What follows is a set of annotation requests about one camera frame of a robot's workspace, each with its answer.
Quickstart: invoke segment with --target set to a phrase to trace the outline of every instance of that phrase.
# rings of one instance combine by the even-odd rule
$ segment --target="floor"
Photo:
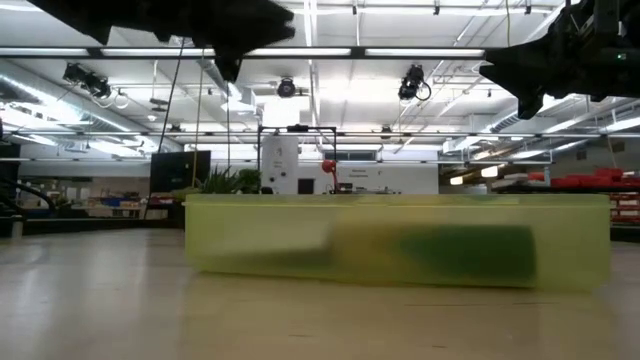
[[[198,274],[181,232],[0,246],[2,360],[639,359],[640,245],[595,294]]]

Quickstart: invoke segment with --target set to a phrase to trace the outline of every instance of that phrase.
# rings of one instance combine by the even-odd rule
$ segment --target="ceiling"
[[[311,9],[317,6],[317,11],[305,14],[305,1],[309,1]],[[522,13],[524,0],[512,0],[509,16],[505,15],[505,2],[501,0],[441,0],[439,16],[431,14],[433,1],[425,5],[424,1],[418,0],[358,0],[358,15],[351,12],[352,1],[317,0],[315,4],[313,0],[287,0],[281,3],[296,13],[293,25],[297,33],[294,38],[274,46],[505,47],[542,36],[546,32],[545,25],[549,23],[549,14],[562,6],[564,0],[532,0],[534,11],[530,15]],[[179,40],[174,40],[170,46],[178,46]],[[93,39],[20,0],[0,0],[0,43],[4,46],[100,46]],[[108,46],[165,45],[150,33],[114,28]],[[76,106],[81,103],[84,111],[97,109],[86,92],[71,88],[62,80],[66,61],[23,59],[11,62],[36,76],[27,86],[41,88],[40,80],[33,79],[42,79],[84,99],[76,101]],[[91,60],[80,63],[108,77],[110,85],[125,94],[115,103],[113,96],[106,101],[98,101],[102,107],[108,106],[108,113],[103,113],[107,115],[102,118],[112,114],[131,121],[141,129],[162,129],[165,114],[154,113],[154,105],[149,99],[169,99],[177,61],[158,61],[155,76],[154,62],[149,60]],[[433,97],[427,102],[412,102],[406,106],[399,101],[397,93],[400,79],[412,64],[423,66],[433,88]],[[282,77],[293,78],[296,86],[305,90],[305,96],[296,101],[301,108],[300,122],[308,125],[336,126],[343,131],[379,131],[383,125],[405,132],[482,131],[501,120],[503,114],[512,114],[517,101],[499,86],[479,78],[478,65],[477,61],[313,61],[311,67],[317,74],[314,95],[319,99],[317,119],[312,116],[311,99],[307,95],[311,88],[311,69],[307,60],[247,60],[242,65],[236,86],[253,90],[256,105],[261,108],[276,99],[274,85]],[[196,61],[181,62],[168,123],[195,130],[200,114],[199,120],[206,129],[220,131],[229,125],[234,131],[255,131],[260,111],[256,114],[230,111],[227,118],[223,109],[225,89],[220,89],[204,74],[200,95],[201,75],[202,67]],[[67,101],[72,95],[65,95],[61,101]],[[601,105],[589,104],[587,109],[584,97],[571,97],[554,103],[555,106],[548,106],[539,114],[540,121],[516,125],[528,132],[543,132],[585,112],[594,112],[611,101],[608,99]],[[26,128],[37,129],[37,126]],[[189,144],[194,140],[181,138],[178,143]],[[201,139],[212,143],[226,140],[226,137]],[[446,140],[419,138],[413,139],[411,145],[441,145]],[[231,141],[247,143],[253,139],[234,137]],[[344,141],[357,144],[380,142],[380,139],[352,138]],[[508,144],[479,141],[474,146],[481,151],[487,146],[497,148],[506,145],[518,148],[522,141],[509,140]]]

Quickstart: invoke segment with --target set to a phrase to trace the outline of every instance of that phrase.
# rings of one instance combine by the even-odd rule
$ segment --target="translucent green box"
[[[211,272],[374,284],[589,290],[609,276],[601,195],[190,195]]]

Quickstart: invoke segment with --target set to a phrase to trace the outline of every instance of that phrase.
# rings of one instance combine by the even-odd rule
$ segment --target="plastic container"
[[[189,195],[186,210],[203,271],[574,290],[609,275],[604,195]]]

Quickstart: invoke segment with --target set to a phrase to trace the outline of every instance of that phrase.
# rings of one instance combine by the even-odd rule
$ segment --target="white machine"
[[[262,146],[262,186],[274,194],[298,193],[298,138],[267,136]]]

